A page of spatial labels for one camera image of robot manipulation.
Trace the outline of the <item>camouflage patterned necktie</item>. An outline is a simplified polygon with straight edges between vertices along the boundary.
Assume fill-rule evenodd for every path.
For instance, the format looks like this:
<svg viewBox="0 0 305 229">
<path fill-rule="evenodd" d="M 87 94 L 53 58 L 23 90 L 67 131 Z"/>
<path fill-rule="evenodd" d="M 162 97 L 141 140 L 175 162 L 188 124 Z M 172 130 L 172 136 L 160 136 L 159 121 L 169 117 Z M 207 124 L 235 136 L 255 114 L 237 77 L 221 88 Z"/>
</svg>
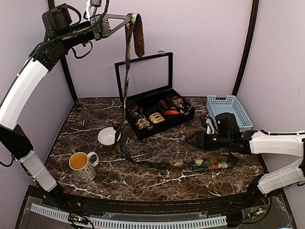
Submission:
<svg viewBox="0 0 305 229">
<path fill-rule="evenodd" d="M 127 120 L 139 140 L 169 130 L 194 118 L 195 109 L 173 89 L 173 53 L 145 56 L 142 18 L 138 13 L 127 14 L 125 26 L 125 61 L 115 64 L 119 94 L 123 108 L 122 120 Z M 168 84 L 162 87 L 128 95 L 130 65 L 149 59 L 168 58 Z M 176 172 L 202 172 L 224 169 L 235 165 L 233 155 L 181 161 L 174 164 L 135 161 L 124 147 L 115 142 L 123 158 L 142 167 L 157 168 Z"/>
</svg>

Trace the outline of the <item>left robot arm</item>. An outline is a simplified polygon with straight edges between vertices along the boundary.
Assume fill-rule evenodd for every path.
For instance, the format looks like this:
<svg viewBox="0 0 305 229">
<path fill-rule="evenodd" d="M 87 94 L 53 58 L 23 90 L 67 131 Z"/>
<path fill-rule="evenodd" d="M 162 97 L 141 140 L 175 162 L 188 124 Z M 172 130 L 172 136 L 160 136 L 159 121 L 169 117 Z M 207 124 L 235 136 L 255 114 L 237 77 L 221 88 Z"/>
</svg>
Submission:
<svg viewBox="0 0 305 229">
<path fill-rule="evenodd" d="M 133 14 L 107 14 L 107 9 L 103 14 L 91 16 L 90 7 L 91 2 L 88 1 L 86 22 L 72 23 L 69 10 L 75 8 L 67 4 L 54 7 L 43 14 L 45 40 L 31 52 L 0 105 L 1 143 L 40 187 L 50 192 L 48 199 L 57 208 L 63 208 L 67 204 L 67 197 L 56 190 L 57 181 L 34 152 L 30 140 L 18 125 L 18 120 L 38 84 L 63 55 L 81 43 L 110 37 L 124 25 L 134 23 L 136 18 Z"/>
</svg>

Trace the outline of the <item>blue plastic basket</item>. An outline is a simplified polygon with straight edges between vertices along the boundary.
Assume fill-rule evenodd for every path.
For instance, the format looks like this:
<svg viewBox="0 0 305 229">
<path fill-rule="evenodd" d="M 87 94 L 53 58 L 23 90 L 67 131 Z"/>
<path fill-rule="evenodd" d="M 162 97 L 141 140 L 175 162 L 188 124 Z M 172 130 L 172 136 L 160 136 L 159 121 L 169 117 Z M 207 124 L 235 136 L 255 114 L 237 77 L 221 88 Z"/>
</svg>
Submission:
<svg viewBox="0 0 305 229">
<path fill-rule="evenodd" d="M 234 95 L 227 95 L 226 97 L 208 95 L 206 99 L 206 108 L 209 116 L 215 123 L 215 117 L 217 115 L 222 113 L 231 113 L 235 115 L 241 132 L 249 131 L 253 128 L 252 121 L 250 120 L 237 97 Z"/>
</svg>

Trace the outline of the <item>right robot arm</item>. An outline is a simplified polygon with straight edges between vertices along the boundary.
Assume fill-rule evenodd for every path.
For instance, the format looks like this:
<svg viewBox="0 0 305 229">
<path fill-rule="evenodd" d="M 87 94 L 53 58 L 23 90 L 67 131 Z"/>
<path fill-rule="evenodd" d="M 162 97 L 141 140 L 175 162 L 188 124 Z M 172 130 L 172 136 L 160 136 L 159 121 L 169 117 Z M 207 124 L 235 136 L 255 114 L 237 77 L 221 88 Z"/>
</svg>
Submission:
<svg viewBox="0 0 305 229">
<path fill-rule="evenodd" d="M 235 115 L 221 113 L 211 124 L 207 117 L 201 118 L 203 130 L 197 131 L 186 139 L 186 142 L 196 148 L 214 150 L 227 148 L 233 152 L 251 154 L 282 154 L 293 155 L 298 159 L 269 174 L 258 176 L 248 187 L 243 197 L 243 203 L 253 207 L 262 194 L 268 194 L 276 189 L 291 184 L 305 183 L 305 133 L 271 133 L 264 130 L 249 130 L 241 132 Z"/>
</svg>

